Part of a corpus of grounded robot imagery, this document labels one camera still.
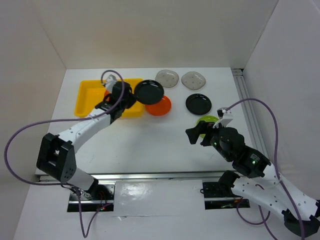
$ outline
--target white table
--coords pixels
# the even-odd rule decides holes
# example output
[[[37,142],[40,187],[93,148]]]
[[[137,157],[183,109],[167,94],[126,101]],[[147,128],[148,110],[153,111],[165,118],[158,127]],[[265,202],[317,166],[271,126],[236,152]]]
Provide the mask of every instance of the white table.
[[[147,112],[142,117],[118,119],[110,127],[92,137],[76,154],[77,166],[88,173],[164,173],[231,170],[212,147],[202,147],[200,139],[190,145],[185,130],[195,126],[199,116],[191,114],[185,105],[187,97],[201,93],[210,98],[212,109],[208,115],[217,116],[217,109],[239,100],[230,68],[168,68],[181,78],[196,71],[206,78],[206,85],[197,90],[186,88],[181,81],[173,88],[165,88],[172,102],[169,114],[154,117]],[[155,79],[162,68],[115,69],[123,78]],[[74,118],[80,82],[98,80],[104,69],[68,69],[55,105],[52,119]],[[235,127],[252,146],[241,106],[232,109]],[[52,123],[49,132],[58,134],[73,122]]]

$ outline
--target green plate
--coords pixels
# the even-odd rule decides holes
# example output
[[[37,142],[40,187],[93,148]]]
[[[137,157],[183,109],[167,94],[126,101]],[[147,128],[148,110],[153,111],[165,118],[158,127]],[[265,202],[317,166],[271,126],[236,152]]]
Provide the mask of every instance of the green plate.
[[[205,122],[214,122],[216,123],[217,121],[219,120],[219,118],[217,118],[216,116],[210,116],[210,115],[207,115],[207,116],[202,116],[198,119],[198,121],[196,121],[196,124],[197,125],[200,121],[205,121]],[[201,138],[204,138],[205,137],[205,134],[200,134],[200,137]]]

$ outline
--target beige wall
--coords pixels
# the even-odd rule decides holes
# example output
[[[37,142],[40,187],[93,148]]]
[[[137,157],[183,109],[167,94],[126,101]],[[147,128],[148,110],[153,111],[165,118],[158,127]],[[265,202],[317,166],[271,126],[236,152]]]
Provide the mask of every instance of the beige wall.
[[[30,0],[68,69],[243,68],[278,0]]]
[[[251,97],[266,101],[279,124],[279,162],[296,186],[319,199],[320,188],[320,11],[319,0],[279,0],[248,64],[244,79]],[[269,156],[275,127],[255,105]]]
[[[0,2],[0,152],[22,126],[50,119],[66,68],[25,0]],[[48,125],[27,130],[9,150],[15,171],[31,179]],[[11,240],[29,186],[18,182],[0,161],[0,239]]]

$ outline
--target yellow plastic container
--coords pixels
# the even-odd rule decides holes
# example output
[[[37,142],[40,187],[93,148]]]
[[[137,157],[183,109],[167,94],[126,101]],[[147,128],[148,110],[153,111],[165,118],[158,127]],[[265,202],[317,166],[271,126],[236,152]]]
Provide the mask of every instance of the yellow plastic container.
[[[141,78],[124,79],[131,85],[134,91],[136,85],[142,81]],[[80,118],[86,117],[92,109],[104,99],[106,89],[101,85],[100,80],[86,80],[80,83],[78,97],[76,99],[74,115]],[[142,103],[136,102],[131,108],[124,110],[123,118],[140,117],[145,107]]]

